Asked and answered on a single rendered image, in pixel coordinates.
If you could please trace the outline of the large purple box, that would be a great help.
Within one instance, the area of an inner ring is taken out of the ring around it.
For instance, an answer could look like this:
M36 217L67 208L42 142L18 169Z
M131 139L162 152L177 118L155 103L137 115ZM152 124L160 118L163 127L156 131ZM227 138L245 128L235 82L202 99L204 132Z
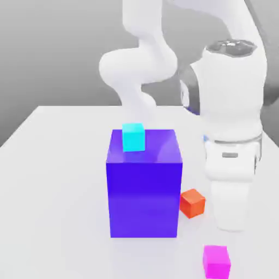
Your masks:
M175 238L183 161L174 130L146 130L145 151L124 152L113 130L106 160L110 235Z

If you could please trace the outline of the small magenta cube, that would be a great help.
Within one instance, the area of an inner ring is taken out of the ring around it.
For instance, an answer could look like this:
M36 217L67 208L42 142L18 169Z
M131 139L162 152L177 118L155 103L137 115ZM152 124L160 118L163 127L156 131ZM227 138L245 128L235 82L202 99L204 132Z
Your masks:
M228 279L231 260L226 246L205 245L203 268L206 279Z

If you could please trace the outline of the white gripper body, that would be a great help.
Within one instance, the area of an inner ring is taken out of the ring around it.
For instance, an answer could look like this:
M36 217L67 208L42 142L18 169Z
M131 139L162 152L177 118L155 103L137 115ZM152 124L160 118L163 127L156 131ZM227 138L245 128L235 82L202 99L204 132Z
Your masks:
M205 142L205 173L212 181L250 182L261 160L262 145Z

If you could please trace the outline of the small cyan cube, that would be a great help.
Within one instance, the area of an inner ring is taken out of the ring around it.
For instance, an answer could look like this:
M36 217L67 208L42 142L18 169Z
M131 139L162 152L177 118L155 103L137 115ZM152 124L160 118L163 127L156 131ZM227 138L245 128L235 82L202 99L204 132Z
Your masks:
M145 129L143 124L123 124L122 141L124 152L145 151Z

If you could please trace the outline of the small orange cube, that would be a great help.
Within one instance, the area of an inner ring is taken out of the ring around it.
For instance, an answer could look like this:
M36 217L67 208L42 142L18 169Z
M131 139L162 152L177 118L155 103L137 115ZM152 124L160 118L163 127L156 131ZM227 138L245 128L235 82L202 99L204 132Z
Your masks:
M204 213L205 201L196 189L187 190L180 194L180 211L191 219Z

